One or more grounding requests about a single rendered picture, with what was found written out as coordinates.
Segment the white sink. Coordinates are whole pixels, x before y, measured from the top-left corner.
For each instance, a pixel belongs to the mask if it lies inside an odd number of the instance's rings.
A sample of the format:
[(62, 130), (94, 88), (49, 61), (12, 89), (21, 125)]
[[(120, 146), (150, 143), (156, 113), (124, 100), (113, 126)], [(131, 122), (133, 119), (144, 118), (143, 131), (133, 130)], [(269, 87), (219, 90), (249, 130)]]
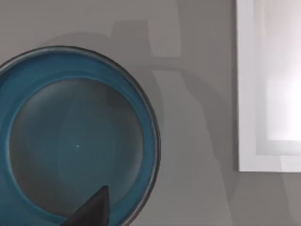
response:
[(241, 172), (301, 173), (301, 0), (236, 0)]

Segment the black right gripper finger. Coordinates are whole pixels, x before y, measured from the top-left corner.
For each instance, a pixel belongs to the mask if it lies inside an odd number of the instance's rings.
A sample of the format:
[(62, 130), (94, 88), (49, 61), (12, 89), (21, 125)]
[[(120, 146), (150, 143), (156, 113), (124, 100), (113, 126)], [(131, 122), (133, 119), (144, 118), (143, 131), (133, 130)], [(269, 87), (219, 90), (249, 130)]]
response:
[(108, 226), (109, 217), (109, 188), (103, 186), (60, 226)]

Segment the blue plate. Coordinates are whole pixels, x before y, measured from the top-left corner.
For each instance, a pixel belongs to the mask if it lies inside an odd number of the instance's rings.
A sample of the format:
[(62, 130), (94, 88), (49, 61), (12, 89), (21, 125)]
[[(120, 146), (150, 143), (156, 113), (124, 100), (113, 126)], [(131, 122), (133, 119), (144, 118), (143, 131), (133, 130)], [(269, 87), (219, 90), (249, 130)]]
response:
[(160, 165), (160, 131), (122, 66), (73, 46), (0, 65), (0, 226), (60, 226), (108, 186), (108, 226), (129, 226)]

